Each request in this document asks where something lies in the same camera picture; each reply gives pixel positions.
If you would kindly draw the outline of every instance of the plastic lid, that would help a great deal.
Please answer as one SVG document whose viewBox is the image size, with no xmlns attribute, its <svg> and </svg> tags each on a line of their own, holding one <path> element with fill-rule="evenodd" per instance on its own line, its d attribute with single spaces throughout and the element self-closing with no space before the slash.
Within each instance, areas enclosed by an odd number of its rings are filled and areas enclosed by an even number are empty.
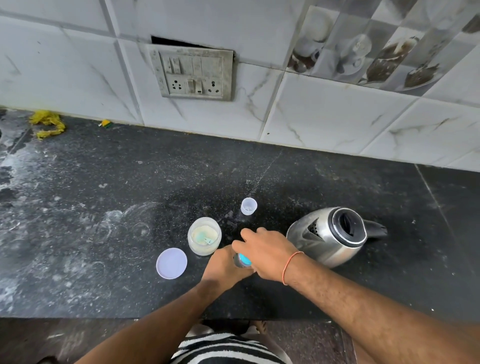
<svg viewBox="0 0 480 364">
<path fill-rule="evenodd" d="M 240 210 L 244 215 L 251 215 L 256 209 L 257 202 L 251 197 L 244 198 L 241 202 Z"/>
<path fill-rule="evenodd" d="M 250 261 L 249 258 L 247 258 L 246 256 L 244 256 L 243 254 L 240 254 L 239 253 L 239 259 L 241 260 L 241 262 L 243 264 L 245 264 L 246 266 L 251 266 L 252 265 L 252 262 Z"/>
<path fill-rule="evenodd" d="M 165 279 L 175 279 L 182 275 L 187 267 L 187 256 L 179 248 L 164 250 L 156 260 L 156 271 Z"/>
</svg>

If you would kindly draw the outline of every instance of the electric kettle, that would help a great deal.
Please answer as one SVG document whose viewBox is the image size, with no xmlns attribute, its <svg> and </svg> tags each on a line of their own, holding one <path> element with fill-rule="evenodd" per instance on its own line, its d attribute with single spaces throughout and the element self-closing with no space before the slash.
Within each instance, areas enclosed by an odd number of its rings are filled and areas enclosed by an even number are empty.
<svg viewBox="0 0 480 364">
<path fill-rule="evenodd" d="M 328 268 L 352 258 L 368 238 L 387 236 L 385 226 L 364 220 L 346 207 L 328 207 L 295 221 L 287 239 L 297 249 Z"/>
</svg>

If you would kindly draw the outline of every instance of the black kettle handle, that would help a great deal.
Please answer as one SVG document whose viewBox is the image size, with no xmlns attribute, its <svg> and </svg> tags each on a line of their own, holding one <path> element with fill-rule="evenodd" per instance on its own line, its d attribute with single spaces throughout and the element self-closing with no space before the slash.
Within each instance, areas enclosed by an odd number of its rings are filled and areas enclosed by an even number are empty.
<svg viewBox="0 0 480 364">
<path fill-rule="evenodd" d="M 364 220 L 367 238 L 384 238 L 388 235 L 387 228 L 375 221 Z"/>
</svg>

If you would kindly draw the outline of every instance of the white wall tile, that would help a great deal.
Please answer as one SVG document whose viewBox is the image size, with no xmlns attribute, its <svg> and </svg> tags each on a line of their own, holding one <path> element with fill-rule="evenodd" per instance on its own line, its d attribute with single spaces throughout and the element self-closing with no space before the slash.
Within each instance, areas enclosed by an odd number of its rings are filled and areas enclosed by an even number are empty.
<svg viewBox="0 0 480 364">
<path fill-rule="evenodd" d="M 476 46 L 424 96 L 480 107 L 480 46 Z"/>
<path fill-rule="evenodd" d="M 146 126 L 258 140 L 283 71 L 240 63 L 233 101 L 162 97 L 146 45 L 120 40 Z"/>
<path fill-rule="evenodd" d="M 448 165 L 459 170 L 480 172 L 480 149 L 476 149 Z"/>
<path fill-rule="evenodd" d="M 362 154 L 444 167 L 480 147 L 479 115 L 477 108 L 422 98 Z"/>
<path fill-rule="evenodd" d="M 0 105 L 141 123 L 116 42 L 0 17 Z"/>
<path fill-rule="evenodd" d="M 261 140 L 358 154 L 415 99 L 285 73 Z"/>
<path fill-rule="evenodd" d="M 111 0 L 120 33 L 234 50 L 241 62 L 281 68 L 304 0 Z"/>
<path fill-rule="evenodd" d="M 108 32 L 99 0 L 1 0 L 0 12 Z"/>
</svg>

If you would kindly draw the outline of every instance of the black and white striped clothing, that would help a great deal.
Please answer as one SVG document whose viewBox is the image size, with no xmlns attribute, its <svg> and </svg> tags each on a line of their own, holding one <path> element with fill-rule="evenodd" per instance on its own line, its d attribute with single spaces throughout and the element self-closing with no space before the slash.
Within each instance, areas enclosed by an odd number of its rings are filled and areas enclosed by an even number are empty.
<svg viewBox="0 0 480 364">
<path fill-rule="evenodd" d="M 234 334 L 206 334 L 184 340 L 170 364 L 285 364 L 258 341 Z"/>
</svg>

